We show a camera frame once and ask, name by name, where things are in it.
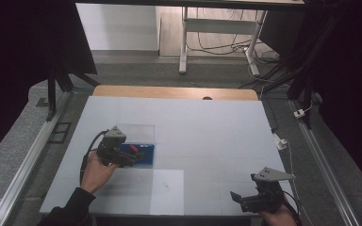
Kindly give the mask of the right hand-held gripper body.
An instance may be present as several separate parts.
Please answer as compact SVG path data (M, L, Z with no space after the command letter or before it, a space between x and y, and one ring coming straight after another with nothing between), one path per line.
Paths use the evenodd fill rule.
M293 174L265 167L259 173L252 173L251 179L256 184L258 194L241 199L241 203L249 205L250 212L267 211L274 214L281 205L285 205L292 213L296 213L286 200L284 190L279 184L280 181L295 179Z

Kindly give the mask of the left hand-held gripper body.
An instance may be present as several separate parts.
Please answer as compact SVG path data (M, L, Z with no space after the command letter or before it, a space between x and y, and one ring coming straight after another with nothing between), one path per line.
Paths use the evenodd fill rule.
M125 141L126 135L117 126L112 127L104 134L96 151L103 165L115 164L127 167L126 164L129 160L136 159L135 155L120 151L121 145Z

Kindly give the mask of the blue ink pad box clear lid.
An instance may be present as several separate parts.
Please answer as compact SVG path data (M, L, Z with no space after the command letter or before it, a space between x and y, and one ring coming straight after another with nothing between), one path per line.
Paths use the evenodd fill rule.
M118 124L118 128L126 135L126 141L121 145L120 151L124 153L133 152L129 145L135 145L143 158L135 168L150 169L154 165L156 146L155 127L153 124Z

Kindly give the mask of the white paper sheet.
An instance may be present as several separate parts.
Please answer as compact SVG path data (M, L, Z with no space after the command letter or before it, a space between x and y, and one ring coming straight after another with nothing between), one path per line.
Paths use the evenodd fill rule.
M155 169L150 214L155 216L184 215L184 171Z

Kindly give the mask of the person's right hand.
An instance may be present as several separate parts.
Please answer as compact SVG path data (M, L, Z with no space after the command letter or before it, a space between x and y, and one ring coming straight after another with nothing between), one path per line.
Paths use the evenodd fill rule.
M259 212L259 215L264 219L267 226L297 226L292 213L285 205L281 205L274 214L262 211Z

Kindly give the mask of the person's left hand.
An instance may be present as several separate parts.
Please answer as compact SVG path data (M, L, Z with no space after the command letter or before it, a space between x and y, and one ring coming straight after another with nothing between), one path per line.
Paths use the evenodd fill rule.
M117 168L117 165L103 165L96 151L92 151L88 157L80 187L90 194L95 193L110 179Z

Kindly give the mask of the wooden table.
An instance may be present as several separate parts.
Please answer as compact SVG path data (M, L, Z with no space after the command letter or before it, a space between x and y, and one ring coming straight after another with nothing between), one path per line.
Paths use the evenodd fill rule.
M94 89L92 95L105 97L173 98L194 100L258 100L256 92L252 89L208 89L100 85Z

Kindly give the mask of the white table cover board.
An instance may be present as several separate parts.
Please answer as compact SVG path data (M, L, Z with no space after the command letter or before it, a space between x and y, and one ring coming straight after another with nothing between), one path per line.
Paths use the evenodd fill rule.
M41 206L64 205L79 185L92 139L118 124L153 124L154 165L117 169L90 206L94 215L150 214L154 170L184 171L183 216L239 216L230 192L256 193L252 173L284 165L259 101L181 100L91 96Z

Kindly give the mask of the black metal stand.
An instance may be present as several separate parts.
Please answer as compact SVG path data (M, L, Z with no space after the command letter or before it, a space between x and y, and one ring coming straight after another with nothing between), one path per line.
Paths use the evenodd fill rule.
M91 64L81 63L80 65L72 65L64 62L54 62L50 73L48 74L48 115L46 120L51 121L57 114L57 93L56 86L63 92L71 92L74 90L74 83L70 75L75 75L82 81L93 86L99 85L99 82L89 77L89 74L97 74L97 69L92 62Z
M287 97L289 100L297 100L301 94L304 95L303 111L304 115L300 117L304 125L311 128L310 125L310 109L312 104L312 80L309 74L310 66L304 63L297 70L284 75L281 78L276 79L268 86L263 88L263 92L266 93L270 90L280 87L281 85L292 81L290 88L287 91Z

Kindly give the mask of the aluminium rail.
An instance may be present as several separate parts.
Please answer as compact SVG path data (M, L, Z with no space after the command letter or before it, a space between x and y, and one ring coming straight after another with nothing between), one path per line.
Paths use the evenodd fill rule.
M3 198L0 200L0 226L4 226L6 223L8 216L14 207L14 204L18 200L18 197L20 196L29 175L31 174L45 144L48 141L48 138L53 132L61 114L64 112L64 106L67 104L70 96L70 91L64 91L60 95L57 102L56 113L50 121L45 121L42 125L41 130L28 150L24 161L10 182Z
M327 159L315 131L294 116L297 108L293 101L288 101L288 106L298 136L289 139L292 145L290 169L297 175L291 185L302 202L306 222L312 226L362 226L341 183L342 177Z

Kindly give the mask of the white desk frame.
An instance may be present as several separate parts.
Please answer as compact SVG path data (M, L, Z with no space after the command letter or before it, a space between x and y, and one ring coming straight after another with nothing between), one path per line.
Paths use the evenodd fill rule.
M179 61L179 73L187 71L187 36L189 32L251 35L252 40L248 47L243 48L252 75L259 75L259 70L254 59L254 50L264 24L267 11L261 10L255 21L232 21L219 19L190 18L189 9L182 7L182 44Z

